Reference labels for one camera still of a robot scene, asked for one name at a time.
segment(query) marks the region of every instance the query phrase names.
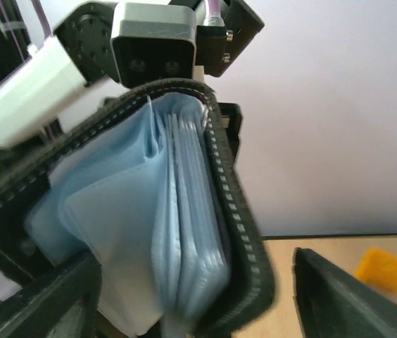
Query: open wallet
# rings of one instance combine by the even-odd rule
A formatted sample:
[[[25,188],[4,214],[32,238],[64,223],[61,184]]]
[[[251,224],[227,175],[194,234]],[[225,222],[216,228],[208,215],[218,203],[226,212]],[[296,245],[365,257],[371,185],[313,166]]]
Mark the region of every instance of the open wallet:
[[[90,251],[98,311],[128,337],[156,323],[224,337],[257,318],[274,275],[221,120],[206,84],[159,80],[33,150],[0,177],[0,270],[25,286]]]

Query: card holder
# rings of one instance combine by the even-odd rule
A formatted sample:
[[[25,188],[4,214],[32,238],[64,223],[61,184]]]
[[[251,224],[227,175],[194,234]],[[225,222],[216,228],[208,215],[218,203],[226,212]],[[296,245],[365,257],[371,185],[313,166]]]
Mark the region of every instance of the card holder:
[[[148,98],[128,124],[80,150],[86,154],[52,180],[27,219],[53,262],[80,244],[90,248],[114,291],[101,295],[99,308],[128,335],[145,333],[162,313],[176,316],[187,334],[228,282],[201,147],[203,115],[203,105],[184,94]]]

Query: wooden table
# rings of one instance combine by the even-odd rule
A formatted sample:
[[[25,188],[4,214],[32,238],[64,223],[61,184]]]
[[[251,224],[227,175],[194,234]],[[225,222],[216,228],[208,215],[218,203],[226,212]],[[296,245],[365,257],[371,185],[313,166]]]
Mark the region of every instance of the wooden table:
[[[240,331],[237,338],[302,337],[294,304],[292,257],[296,247],[309,248],[353,274],[365,252],[372,247],[397,255],[397,237],[328,239],[277,239],[265,242],[277,276],[277,302],[262,318]]]

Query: yellow sponge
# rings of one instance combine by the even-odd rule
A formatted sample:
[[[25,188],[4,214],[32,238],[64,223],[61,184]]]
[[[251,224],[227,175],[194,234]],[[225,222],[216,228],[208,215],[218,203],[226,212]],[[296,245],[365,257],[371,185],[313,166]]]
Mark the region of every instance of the yellow sponge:
[[[370,249],[355,273],[361,282],[397,293],[397,256]]]

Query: white wall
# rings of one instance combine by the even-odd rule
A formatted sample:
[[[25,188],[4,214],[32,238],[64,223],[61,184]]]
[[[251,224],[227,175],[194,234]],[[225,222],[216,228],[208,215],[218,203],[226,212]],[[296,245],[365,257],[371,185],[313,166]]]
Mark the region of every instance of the white wall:
[[[79,2],[42,0],[53,24]],[[237,168],[263,234],[397,232],[397,0],[248,2],[266,28],[208,83],[243,109]]]

